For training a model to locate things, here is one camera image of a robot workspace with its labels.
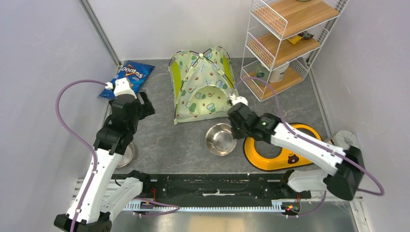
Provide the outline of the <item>steel bowl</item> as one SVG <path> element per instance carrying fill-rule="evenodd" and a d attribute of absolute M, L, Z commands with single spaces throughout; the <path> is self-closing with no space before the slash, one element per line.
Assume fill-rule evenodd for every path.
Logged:
<path fill-rule="evenodd" d="M 117 168 L 125 167 L 126 165 L 128 165 L 134 158 L 134 155 L 135 155 L 135 146 L 133 143 L 130 143 L 127 146 L 121 160 L 117 164 Z"/>
<path fill-rule="evenodd" d="M 207 131 L 205 143 L 211 153 L 225 156 L 235 149 L 237 140 L 234 139 L 232 127 L 229 124 L 218 123 Z"/>

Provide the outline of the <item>green avocado pet tent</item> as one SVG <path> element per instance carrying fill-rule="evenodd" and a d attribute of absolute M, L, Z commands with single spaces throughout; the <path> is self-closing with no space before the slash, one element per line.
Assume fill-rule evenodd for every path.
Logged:
<path fill-rule="evenodd" d="M 201 61 L 198 66 L 194 69 L 190 70 L 189 73 L 186 75 L 188 81 L 185 82 L 181 88 L 181 90 L 190 88 L 190 87 L 204 87 L 204 86 L 216 86 L 219 88 L 231 88 L 232 93 L 237 94 L 238 91 L 235 88 L 229 87 L 227 81 L 223 78 L 222 75 L 217 73 L 216 68 L 212 68 L 209 65 L 205 64 L 205 61 Z M 173 94 L 173 102 L 176 111 L 176 100 L 177 98 L 174 97 Z"/>

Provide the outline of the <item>green avocado print mat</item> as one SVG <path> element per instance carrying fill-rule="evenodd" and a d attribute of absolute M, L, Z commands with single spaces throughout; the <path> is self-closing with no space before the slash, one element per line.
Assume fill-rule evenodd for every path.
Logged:
<path fill-rule="evenodd" d="M 180 91 L 176 100 L 174 123 L 194 122 L 227 116 L 231 88 L 190 87 Z"/>

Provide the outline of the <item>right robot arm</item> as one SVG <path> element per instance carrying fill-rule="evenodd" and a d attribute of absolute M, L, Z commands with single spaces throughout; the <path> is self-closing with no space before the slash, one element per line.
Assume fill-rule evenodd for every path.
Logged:
<path fill-rule="evenodd" d="M 230 100 L 228 118 L 235 139 L 244 139 L 243 151 L 252 166 L 263 171 L 286 170 L 279 184 L 280 194 L 290 198 L 302 191 L 327 190 L 351 201 L 364 176 L 359 148 L 344 149 L 309 136 L 277 116 L 258 116 L 242 101 Z M 281 147 L 281 153 L 268 159 L 258 154 L 256 141 Z"/>

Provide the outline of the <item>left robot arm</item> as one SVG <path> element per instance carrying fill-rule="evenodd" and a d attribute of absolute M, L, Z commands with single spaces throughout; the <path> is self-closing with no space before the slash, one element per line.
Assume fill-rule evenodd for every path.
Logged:
<path fill-rule="evenodd" d="M 134 197 L 147 197 L 150 175 L 130 172 L 107 199 L 105 191 L 126 148 L 133 141 L 138 122 L 155 114 L 146 92 L 120 94 L 110 101 L 112 113 L 97 132 L 90 147 L 92 159 L 84 182 L 69 210 L 59 214 L 54 226 L 65 232 L 108 232 L 119 213 Z"/>

